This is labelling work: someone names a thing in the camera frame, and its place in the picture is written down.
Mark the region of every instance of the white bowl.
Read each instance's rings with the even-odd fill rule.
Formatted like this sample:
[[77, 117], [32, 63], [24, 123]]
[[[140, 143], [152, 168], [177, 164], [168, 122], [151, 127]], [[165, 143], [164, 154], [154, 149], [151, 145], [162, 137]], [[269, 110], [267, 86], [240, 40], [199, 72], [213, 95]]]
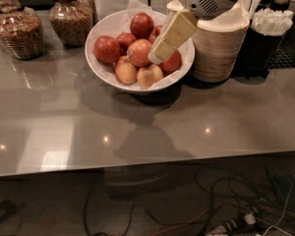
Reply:
[[154, 24], [162, 25], [166, 15], [152, 11], [152, 10], [143, 10], [143, 9], [131, 9], [124, 10], [107, 16], [106, 18], [99, 21], [88, 34], [88, 39], [86, 42], [85, 52], [88, 60], [88, 64], [95, 74], [101, 78], [104, 82], [120, 89], [122, 91], [130, 92], [133, 94], [144, 94], [154, 91], [159, 91], [170, 87], [171, 85], [178, 82], [182, 77], [184, 77], [187, 72], [190, 70], [194, 58], [195, 58], [195, 47], [192, 39], [188, 39], [184, 43], [179, 51], [182, 54], [182, 66], [176, 72], [171, 75], [166, 76], [161, 81], [155, 83], [148, 89], [141, 89], [138, 83], [134, 83], [129, 86], [121, 84], [116, 75], [113, 72], [112, 65], [103, 64], [99, 62], [92, 53], [93, 45], [96, 39], [100, 35], [110, 35], [116, 37], [121, 32], [130, 32], [130, 21], [135, 14], [138, 12], [145, 12], [150, 15]]

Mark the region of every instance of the gray countertop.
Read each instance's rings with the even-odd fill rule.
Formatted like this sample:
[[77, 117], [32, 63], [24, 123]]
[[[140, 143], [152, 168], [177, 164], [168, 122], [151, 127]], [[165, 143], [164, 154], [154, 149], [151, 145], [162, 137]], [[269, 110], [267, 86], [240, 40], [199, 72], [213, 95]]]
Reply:
[[0, 46], [0, 175], [295, 151], [295, 69], [134, 96], [102, 82], [39, 15], [43, 56]]

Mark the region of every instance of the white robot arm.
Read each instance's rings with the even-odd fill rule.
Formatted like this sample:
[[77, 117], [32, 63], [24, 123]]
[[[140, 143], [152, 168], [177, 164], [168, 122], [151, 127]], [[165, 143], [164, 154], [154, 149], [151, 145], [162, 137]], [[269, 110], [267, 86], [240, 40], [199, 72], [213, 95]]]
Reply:
[[185, 9], [167, 17], [148, 58], [160, 64], [197, 29], [198, 20], [212, 20], [230, 10], [237, 0], [180, 0]]

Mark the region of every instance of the bowl of fruit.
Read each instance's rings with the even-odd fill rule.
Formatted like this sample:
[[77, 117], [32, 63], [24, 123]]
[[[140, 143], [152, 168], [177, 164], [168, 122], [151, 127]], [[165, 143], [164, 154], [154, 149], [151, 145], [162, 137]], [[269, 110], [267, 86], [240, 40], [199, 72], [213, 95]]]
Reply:
[[195, 47], [188, 39], [161, 64], [148, 53], [166, 15], [153, 10], [130, 9], [107, 16], [88, 34], [85, 53], [93, 72], [109, 85], [133, 94], [170, 87], [190, 70]]

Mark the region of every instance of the stack of bowls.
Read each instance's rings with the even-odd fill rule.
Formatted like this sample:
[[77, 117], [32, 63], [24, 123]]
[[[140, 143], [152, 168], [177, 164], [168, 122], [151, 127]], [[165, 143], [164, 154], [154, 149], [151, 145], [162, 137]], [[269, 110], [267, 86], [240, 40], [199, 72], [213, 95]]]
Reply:
[[203, 82], [227, 80], [249, 27], [249, 17], [239, 3], [211, 21], [199, 21], [192, 36], [195, 45], [194, 69], [190, 74]]

